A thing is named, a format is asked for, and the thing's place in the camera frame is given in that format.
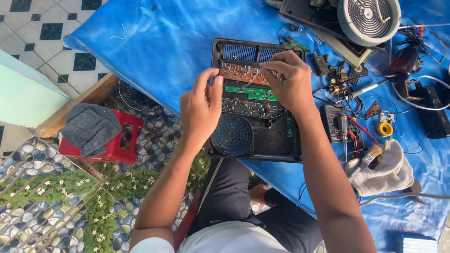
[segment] light green wall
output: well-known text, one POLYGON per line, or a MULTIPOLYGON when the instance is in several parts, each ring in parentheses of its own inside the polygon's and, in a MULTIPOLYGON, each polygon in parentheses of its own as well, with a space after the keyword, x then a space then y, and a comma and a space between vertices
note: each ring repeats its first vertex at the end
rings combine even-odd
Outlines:
POLYGON ((68 96, 45 75, 0 50, 0 121, 37 127, 68 96))

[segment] hand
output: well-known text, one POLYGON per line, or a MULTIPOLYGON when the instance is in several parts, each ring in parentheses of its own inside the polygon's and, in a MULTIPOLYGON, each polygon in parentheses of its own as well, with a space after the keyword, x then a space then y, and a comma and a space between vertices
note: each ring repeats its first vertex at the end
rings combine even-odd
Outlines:
POLYGON ((222 113, 223 76, 217 76, 212 86, 207 84, 208 79, 218 73, 218 68, 203 71, 197 76, 192 90, 180 98, 182 136, 199 145, 198 149, 214 132, 222 113))
POLYGON ((260 63, 261 73, 269 82, 280 103, 294 115, 315 108, 311 92, 311 68, 294 53, 284 51, 274 54, 269 62, 260 63), (283 74, 280 82, 270 71, 283 74))

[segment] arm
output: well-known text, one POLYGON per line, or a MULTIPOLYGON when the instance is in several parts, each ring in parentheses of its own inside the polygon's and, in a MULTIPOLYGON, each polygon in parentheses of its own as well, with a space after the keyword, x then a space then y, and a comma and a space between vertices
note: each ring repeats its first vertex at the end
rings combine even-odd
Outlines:
POLYGON ((261 63, 261 72, 294 115, 301 137, 303 173, 320 231, 329 252, 375 253, 372 235, 362 217, 353 189, 325 133, 311 93, 311 68, 293 51, 277 53, 261 63), (282 83, 272 74, 284 75, 282 83))
POLYGON ((218 72, 217 68, 205 70, 197 77, 192 90, 181 96, 183 135, 166 168, 144 198, 130 250, 149 237, 162 238, 173 247, 172 224, 183 201, 192 161, 216 128, 222 112, 223 77, 217 77, 212 86, 207 84, 218 72))

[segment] digital multimeter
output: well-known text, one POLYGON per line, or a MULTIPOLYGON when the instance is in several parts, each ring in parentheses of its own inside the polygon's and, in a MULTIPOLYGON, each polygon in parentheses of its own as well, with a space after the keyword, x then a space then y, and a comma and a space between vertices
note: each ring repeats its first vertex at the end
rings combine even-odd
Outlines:
POLYGON ((344 135, 342 134, 342 117, 345 117, 345 121, 347 120, 344 106, 343 104, 337 104, 336 106, 340 108, 336 108, 330 104, 320 107, 320 118, 327 132, 328 139, 330 143, 344 142, 343 136, 345 136, 347 141, 351 141, 347 138, 347 131, 344 135))

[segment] yellow tape roll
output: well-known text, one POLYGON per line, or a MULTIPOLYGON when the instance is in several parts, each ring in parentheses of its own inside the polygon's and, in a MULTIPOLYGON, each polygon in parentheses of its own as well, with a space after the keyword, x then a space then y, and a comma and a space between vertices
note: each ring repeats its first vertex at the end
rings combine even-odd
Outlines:
POLYGON ((394 133, 394 128, 391 124, 382 122, 379 123, 376 127, 377 134, 381 137, 388 137, 394 133))

